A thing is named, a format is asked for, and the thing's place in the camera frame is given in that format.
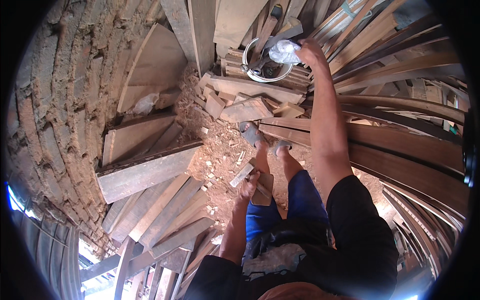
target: person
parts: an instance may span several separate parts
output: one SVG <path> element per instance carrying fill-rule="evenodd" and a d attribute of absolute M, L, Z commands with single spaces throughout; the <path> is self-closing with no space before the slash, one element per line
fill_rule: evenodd
<path fill-rule="evenodd" d="M 256 149 L 256 172 L 244 180 L 219 257 L 206 256 L 184 296 L 190 299 L 388 299 L 396 286 L 398 251 L 370 193 L 353 175 L 345 120 L 321 47 L 297 51 L 314 75 L 310 139 L 326 209 L 307 171 L 280 141 L 274 154 L 288 181 L 288 214 L 275 201 L 250 201 L 260 173 L 269 173 L 268 143 L 251 122 L 240 132 Z M 330 243 L 333 233 L 336 249 Z"/>

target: dirt floor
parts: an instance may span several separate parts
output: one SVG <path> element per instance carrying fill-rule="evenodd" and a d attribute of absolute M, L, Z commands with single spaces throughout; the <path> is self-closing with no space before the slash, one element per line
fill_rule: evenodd
<path fill-rule="evenodd" d="M 229 182 L 251 157 L 255 157 L 256 151 L 246 140 L 242 139 L 237 124 L 226 122 L 223 124 L 223 121 L 215 121 L 212 117 L 207 117 L 195 110 L 195 106 L 199 108 L 200 106 L 194 103 L 189 98 L 189 95 L 196 95 L 193 88 L 197 85 L 198 81 L 198 73 L 192 68 L 185 70 L 180 81 L 182 93 L 175 105 L 175 112 L 178 115 L 177 122 L 184 130 L 179 138 L 179 142 L 183 143 L 197 138 L 203 140 L 204 146 L 200 147 L 193 156 L 188 172 L 198 180 L 205 180 L 205 184 L 208 182 L 212 183 L 212 186 L 207 190 L 207 194 L 210 197 L 207 205 L 214 208 L 214 210 L 217 207 L 217 210 L 211 215 L 211 211 L 206 207 L 204 212 L 205 215 L 218 221 L 216 228 L 220 232 L 223 232 L 230 220 L 234 199 L 237 195 L 237 188 L 230 186 Z M 201 131 L 202 127 L 207 128 L 208 133 L 203 133 Z M 278 141 L 278 139 L 271 136 L 265 136 L 265 138 L 272 148 Z M 242 151 L 245 151 L 243 161 L 240 165 L 237 165 Z M 319 190 L 320 195 L 322 195 L 322 191 L 316 180 L 315 171 L 313 170 L 312 155 L 309 149 L 294 145 L 290 153 L 299 162 L 305 162 L 303 168 L 309 172 L 316 188 Z M 270 151 L 268 154 L 268 163 L 270 172 L 275 178 L 273 187 L 275 201 L 287 210 L 288 185 L 283 174 L 281 162 Z M 370 191 L 379 215 L 388 222 L 392 222 L 395 211 L 382 196 L 382 184 L 372 175 L 357 169 L 353 170 L 354 174 Z"/>

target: rubber sandal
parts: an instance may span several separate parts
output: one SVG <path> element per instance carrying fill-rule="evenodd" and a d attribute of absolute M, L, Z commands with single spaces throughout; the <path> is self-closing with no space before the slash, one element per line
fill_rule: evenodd
<path fill-rule="evenodd" d="M 252 122 L 248 121 L 248 122 L 240 123 L 239 129 L 240 129 L 241 136 L 245 140 L 247 140 L 247 142 L 249 142 L 250 145 L 252 145 L 254 148 L 256 148 L 255 147 L 256 141 L 266 141 L 262 133 L 256 134 L 258 128 Z"/>
<path fill-rule="evenodd" d="M 292 150 L 292 143 L 290 142 L 287 142 L 287 141 L 284 141 L 284 140 L 281 140 L 278 142 L 278 144 L 276 144 L 275 148 L 273 149 L 273 155 L 276 156 L 276 151 L 278 150 L 279 147 L 281 146 L 290 146 L 290 149 L 289 150 Z"/>

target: metal bucket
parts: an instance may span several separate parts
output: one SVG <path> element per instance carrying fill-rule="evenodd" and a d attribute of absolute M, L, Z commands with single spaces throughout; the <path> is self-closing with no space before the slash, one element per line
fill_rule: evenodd
<path fill-rule="evenodd" d="M 245 51 L 243 52 L 243 55 L 241 57 L 242 63 L 245 65 L 248 65 L 247 62 L 247 54 L 250 51 L 250 49 L 254 48 L 255 45 L 257 44 L 258 38 L 254 38 L 250 43 L 248 43 L 247 47 L 245 48 Z M 252 72 L 252 70 L 248 70 L 247 75 L 248 77 L 252 78 L 253 80 L 257 82 L 263 82 L 263 83 L 268 83 L 268 82 L 275 82 L 279 81 L 281 79 L 284 79 L 290 71 L 293 69 L 293 64 L 291 63 L 284 63 L 282 69 L 280 70 L 280 74 L 276 78 L 264 78 L 259 75 L 256 75 Z"/>

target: plastic bag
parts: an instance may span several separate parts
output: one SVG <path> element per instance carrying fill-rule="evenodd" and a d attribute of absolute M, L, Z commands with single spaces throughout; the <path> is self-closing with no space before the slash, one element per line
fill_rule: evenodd
<path fill-rule="evenodd" d="M 281 39 L 270 48 L 268 55 L 277 63 L 299 63 L 301 60 L 295 54 L 295 51 L 300 49 L 301 47 L 294 42 Z"/>
<path fill-rule="evenodd" d="M 153 105 L 158 100 L 160 93 L 149 94 L 140 99 L 135 107 L 130 109 L 127 114 L 146 116 L 152 111 Z"/>

